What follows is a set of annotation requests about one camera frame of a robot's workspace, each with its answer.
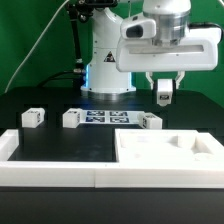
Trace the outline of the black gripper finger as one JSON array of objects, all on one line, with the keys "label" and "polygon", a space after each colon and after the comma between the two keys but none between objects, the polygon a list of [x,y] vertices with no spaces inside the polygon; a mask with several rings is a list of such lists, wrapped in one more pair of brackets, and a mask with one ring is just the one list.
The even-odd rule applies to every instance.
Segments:
[{"label": "black gripper finger", "polygon": [[149,84],[150,84],[150,88],[151,90],[153,90],[154,88],[154,81],[152,79],[152,76],[153,76],[153,72],[146,72],[146,79],[148,80]]},{"label": "black gripper finger", "polygon": [[177,76],[175,78],[176,89],[179,89],[181,81],[183,80],[184,77],[185,77],[185,71],[178,71],[177,72]]}]

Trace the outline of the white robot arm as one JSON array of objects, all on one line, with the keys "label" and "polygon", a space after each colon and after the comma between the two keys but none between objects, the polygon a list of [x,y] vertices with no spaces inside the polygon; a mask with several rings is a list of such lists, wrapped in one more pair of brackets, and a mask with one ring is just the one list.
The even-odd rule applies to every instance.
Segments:
[{"label": "white robot arm", "polygon": [[133,72],[144,72],[157,103],[169,104],[187,71],[218,64],[223,29],[191,23],[190,0],[88,1],[94,9],[93,53],[81,91],[116,100],[134,92]]}]

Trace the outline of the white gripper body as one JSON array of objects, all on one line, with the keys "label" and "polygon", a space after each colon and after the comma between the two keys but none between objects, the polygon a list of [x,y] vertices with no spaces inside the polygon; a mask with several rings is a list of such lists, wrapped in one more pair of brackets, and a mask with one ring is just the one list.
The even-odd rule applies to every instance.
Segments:
[{"label": "white gripper body", "polygon": [[220,28],[191,29],[175,46],[154,46],[149,40],[121,38],[116,66],[122,72],[213,70],[218,64]]}]

